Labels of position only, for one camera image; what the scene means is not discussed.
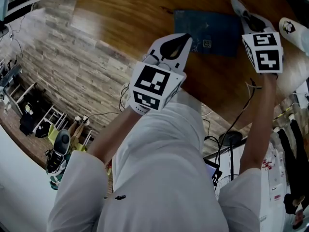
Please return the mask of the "black backpack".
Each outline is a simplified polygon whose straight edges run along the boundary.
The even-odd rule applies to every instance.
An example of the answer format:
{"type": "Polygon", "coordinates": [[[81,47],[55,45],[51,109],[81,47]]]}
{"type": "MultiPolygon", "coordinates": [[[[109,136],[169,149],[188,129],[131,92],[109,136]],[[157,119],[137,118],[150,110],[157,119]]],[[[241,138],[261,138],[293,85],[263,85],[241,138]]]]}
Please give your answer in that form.
{"type": "Polygon", "coordinates": [[[20,119],[19,126],[20,131],[26,136],[29,136],[33,133],[36,117],[37,113],[34,111],[33,106],[28,102],[20,119]]]}

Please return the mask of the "person's right forearm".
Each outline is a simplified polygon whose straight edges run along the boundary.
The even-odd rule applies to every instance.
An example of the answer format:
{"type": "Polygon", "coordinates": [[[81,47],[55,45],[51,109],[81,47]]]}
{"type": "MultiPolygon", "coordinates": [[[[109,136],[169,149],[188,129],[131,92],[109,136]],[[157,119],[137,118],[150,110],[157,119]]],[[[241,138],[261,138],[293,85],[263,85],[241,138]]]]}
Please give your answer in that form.
{"type": "Polygon", "coordinates": [[[240,159],[239,173],[262,166],[268,150],[274,118],[277,76],[272,73],[262,75],[263,85],[259,104],[240,159]]]}

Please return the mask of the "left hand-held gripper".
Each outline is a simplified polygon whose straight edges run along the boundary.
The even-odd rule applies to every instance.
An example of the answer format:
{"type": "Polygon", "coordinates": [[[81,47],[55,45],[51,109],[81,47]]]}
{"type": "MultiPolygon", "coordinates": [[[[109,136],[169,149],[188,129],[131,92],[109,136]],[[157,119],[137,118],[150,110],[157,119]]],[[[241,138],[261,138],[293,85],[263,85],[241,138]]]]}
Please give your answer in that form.
{"type": "MultiPolygon", "coordinates": [[[[191,50],[190,34],[176,33],[155,40],[148,54],[163,58],[173,70],[183,71],[191,50]]],[[[129,84],[129,106],[138,114],[149,110],[161,111],[177,94],[186,79],[184,72],[166,70],[157,65],[138,61],[129,84]]]]}

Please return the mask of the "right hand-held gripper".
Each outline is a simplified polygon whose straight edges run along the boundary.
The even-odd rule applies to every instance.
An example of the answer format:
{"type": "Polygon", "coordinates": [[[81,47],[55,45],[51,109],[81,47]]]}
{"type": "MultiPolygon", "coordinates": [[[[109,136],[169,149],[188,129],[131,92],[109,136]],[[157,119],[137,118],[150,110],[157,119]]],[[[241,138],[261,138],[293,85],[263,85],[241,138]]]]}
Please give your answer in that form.
{"type": "Polygon", "coordinates": [[[241,23],[244,31],[242,42],[255,71],[282,73],[283,50],[280,34],[275,32],[272,23],[254,13],[241,15],[241,23]]]}

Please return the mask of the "white metal rack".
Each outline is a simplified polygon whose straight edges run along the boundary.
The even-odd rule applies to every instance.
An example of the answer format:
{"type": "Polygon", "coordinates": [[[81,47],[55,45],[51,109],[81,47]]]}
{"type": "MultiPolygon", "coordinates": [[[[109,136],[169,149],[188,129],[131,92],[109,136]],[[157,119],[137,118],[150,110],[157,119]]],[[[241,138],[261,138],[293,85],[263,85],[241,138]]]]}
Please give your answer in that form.
{"type": "Polygon", "coordinates": [[[49,110],[45,113],[39,123],[34,127],[33,133],[41,126],[43,122],[48,122],[49,124],[53,124],[54,127],[58,130],[63,128],[64,122],[67,118],[67,114],[57,110],[53,105],[49,108],[49,110]]]}

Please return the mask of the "dark blue notebook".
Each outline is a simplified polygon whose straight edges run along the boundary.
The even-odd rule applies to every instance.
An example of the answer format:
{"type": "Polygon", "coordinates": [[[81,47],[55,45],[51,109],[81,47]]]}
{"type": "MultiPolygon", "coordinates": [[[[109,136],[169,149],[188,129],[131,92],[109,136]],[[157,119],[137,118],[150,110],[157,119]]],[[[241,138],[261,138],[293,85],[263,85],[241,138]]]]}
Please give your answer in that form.
{"type": "Polygon", "coordinates": [[[241,38],[240,18],[198,10],[174,10],[174,32],[188,33],[191,52],[236,57],[241,38]]]}

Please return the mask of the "yellow green paper bag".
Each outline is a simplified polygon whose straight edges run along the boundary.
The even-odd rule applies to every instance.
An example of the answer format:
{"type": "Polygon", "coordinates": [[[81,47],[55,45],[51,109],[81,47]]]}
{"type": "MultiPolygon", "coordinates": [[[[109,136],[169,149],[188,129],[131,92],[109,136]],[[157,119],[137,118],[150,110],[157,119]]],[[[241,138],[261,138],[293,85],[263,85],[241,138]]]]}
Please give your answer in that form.
{"type": "Polygon", "coordinates": [[[54,145],[58,133],[59,131],[55,128],[54,124],[51,124],[49,127],[47,138],[52,145],[54,145]]]}

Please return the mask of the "black and white equipment case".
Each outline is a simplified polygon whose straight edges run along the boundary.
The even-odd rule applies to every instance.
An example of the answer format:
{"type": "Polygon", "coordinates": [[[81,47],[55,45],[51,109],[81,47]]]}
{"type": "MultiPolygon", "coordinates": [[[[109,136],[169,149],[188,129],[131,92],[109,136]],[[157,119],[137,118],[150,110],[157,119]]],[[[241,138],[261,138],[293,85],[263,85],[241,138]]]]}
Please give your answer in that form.
{"type": "Polygon", "coordinates": [[[49,149],[45,152],[47,156],[46,172],[48,175],[59,175],[66,168],[66,159],[63,155],[58,154],[53,149],[49,149]]]}

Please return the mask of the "black bag white print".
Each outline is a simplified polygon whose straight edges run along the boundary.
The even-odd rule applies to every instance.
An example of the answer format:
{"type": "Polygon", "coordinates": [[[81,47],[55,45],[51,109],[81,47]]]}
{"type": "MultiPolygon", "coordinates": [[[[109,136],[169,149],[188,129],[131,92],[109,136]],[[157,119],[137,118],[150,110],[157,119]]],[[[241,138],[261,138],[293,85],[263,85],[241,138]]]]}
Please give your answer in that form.
{"type": "Polygon", "coordinates": [[[40,126],[36,129],[35,136],[37,138],[45,138],[48,136],[49,128],[50,128],[49,122],[43,122],[40,124],[40,126]]]}

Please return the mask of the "black standing fan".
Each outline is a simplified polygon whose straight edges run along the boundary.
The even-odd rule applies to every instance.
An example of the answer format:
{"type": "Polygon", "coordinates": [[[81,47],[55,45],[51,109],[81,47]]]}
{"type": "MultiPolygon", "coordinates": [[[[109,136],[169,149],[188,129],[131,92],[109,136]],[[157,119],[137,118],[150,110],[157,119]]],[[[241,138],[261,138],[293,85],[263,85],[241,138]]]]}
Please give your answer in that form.
{"type": "Polygon", "coordinates": [[[215,163],[217,163],[220,171],[220,176],[217,176],[215,181],[215,195],[219,198],[220,190],[227,183],[234,180],[234,154],[233,148],[242,140],[242,134],[238,131],[228,131],[219,137],[219,146],[215,163]]]}

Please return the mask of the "person's white shirt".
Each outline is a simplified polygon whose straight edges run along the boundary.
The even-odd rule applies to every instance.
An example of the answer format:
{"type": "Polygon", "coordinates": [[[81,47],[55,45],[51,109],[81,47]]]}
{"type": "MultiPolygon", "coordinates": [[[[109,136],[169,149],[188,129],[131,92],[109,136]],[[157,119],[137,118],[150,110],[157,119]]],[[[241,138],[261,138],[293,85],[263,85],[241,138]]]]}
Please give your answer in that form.
{"type": "Polygon", "coordinates": [[[110,197],[103,163],[74,151],[46,231],[260,232],[261,170],[246,170],[215,195],[203,141],[191,107],[171,102],[150,111],[114,155],[110,197]]]}

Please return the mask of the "person's light trousers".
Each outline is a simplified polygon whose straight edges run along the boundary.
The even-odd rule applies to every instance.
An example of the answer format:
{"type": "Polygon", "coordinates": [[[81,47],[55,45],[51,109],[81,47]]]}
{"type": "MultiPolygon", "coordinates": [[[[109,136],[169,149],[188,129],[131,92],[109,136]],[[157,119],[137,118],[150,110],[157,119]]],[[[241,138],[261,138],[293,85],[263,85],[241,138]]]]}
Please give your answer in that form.
{"type": "Polygon", "coordinates": [[[184,91],[183,89],[178,92],[176,97],[177,103],[181,107],[181,115],[191,120],[202,121],[201,117],[201,102],[195,97],[184,91]]]}

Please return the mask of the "white shelf frame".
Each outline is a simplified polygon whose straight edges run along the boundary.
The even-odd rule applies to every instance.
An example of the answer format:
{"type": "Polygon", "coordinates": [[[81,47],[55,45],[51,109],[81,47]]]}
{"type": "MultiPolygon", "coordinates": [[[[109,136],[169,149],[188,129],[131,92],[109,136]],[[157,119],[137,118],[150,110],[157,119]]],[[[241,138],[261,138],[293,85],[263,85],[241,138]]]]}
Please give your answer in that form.
{"type": "Polygon", "coordinates": [[[37,83],[31,84],[29,87],[24,87],[21,84],[13,84],[11,83],[8,87],[6,87],[4,91],[4,95],[8,98],[9,104],[12,106],[12,109],[21,117],[23,115],[23,111],[20,108],[20,104],[24,100],[25,96],[30,93],[35,87],[37,83]]]}

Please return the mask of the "black tablet device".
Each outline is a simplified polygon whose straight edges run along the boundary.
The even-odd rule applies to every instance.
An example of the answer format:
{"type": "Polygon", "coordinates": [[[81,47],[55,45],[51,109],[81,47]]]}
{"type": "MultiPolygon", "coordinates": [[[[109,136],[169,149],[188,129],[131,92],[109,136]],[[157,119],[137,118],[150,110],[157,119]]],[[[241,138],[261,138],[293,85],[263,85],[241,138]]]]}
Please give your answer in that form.
{"type": "Polygon", "coordinates": [[[219,178],[222,176],[222,171],[220,171],[220,165],[217,163],[214,163],[206,158],[204,158],[204,162],[206,164],[206,169],[211,176],[213,185],[216,187],[219,178]]]}

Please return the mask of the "grey rounded device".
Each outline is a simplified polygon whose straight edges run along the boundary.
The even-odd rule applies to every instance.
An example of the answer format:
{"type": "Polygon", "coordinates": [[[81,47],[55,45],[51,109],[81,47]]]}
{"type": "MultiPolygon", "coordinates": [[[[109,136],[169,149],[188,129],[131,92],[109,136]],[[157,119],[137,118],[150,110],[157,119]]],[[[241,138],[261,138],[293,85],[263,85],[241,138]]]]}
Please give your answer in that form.
{"type": "Polygon", "coordinates": [[[70,138],[71,135],[68,130],[60,130],[56,136],[53,150],[61,156],[66,155],[70,147],[70,138]]]}

